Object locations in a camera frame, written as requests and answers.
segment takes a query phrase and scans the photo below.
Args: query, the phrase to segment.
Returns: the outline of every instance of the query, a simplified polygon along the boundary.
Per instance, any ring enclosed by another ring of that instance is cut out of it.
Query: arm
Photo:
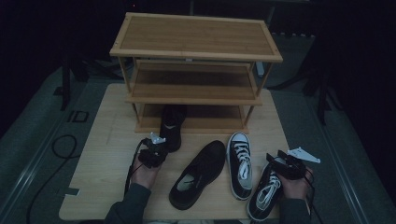
[[[306,178],[311,177],[311,173],[306,172]],[[280,203],[280,224],[309,224],[311,218],[305,203],[309,184],[304,178],[289,180],[282,175],[277,175],[282,182],[285,199]]]
[[[105,223],[142,223],[151,191],[133,183],[122,202],[114,203],[107,213]]]
[[[142,223],[151,188],[161,167],[149,169],[137,159],[131,186],[122,202],[114,203],[107,213],[105,223]]]

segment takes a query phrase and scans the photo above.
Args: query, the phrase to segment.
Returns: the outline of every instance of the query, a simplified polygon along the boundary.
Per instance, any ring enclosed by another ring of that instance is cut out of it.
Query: black shoe
[[[227,146],[231,189],[238,200],[246,200],[253,189],[250,163],[250,143],[243,133],[234,133]]]
[[[161,120],[160,137],[166,139],[168,152],[177,151],[181,146],[180,129],[187,114],[186,105],[165,105]]]
[[[191,208],[204,188],[220,175],[224,163],[224,144],[216,140],[206,145],[172,187],[170,203],[179,210]]]
[[[248,216],[254,221],[267,219],[282,193],[283,189],[279,178],[271,169],[271,165],[266,165],[258,187],[247,203]]]

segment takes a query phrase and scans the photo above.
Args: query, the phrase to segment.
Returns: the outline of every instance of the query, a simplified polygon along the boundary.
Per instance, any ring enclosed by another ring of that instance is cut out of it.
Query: high-top sneaker
[[[181,125],[187,114],[186,105],[165,105],[161,120],[160,137],[165,138],[168,152],[175,152],[181,146]]]
[[[248,216],[254,221],[267,219],[282,192],[282,184],[275,171],[270,164],[266,165],[256,191],[247,203]]]
[[[243,133],[234,133],[227,146],[231,189],[238,200],[246,200],[252,191],[250,143]]]

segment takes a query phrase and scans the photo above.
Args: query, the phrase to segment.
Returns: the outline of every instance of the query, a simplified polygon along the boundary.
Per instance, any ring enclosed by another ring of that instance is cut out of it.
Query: person's hand
[[[155,179],[160,169],[161,165],[155,168],[148,168],[138,158],[136,158],[134,162],[135,172],[131,177],[130,183],[136,183],[147,189],[151,189],[154,186]]]
[[[313,174],[313,171],[308,167],[306,167],[306,169],[309,172],[305,172],[305,177],[309,180]],[[277,177],[279,177],[280,181],[282,182],[283,193],[287,199],[304,200],[306,198],[306,194],[309,190],[309,184],[306,182],[305,178],[289,180],[280,174],[277,174]]]

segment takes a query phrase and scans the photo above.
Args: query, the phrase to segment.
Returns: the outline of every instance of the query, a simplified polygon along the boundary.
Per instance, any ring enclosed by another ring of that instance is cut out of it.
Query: shoe rack
[[[142,13],[126,13],[110,55],[119,58],[138,133],[159,131],[166,104],[188,106],[183,133],[248,133],[271,67],[282,62],[263,21]],[[259,85],[255,62],[267,64]]]

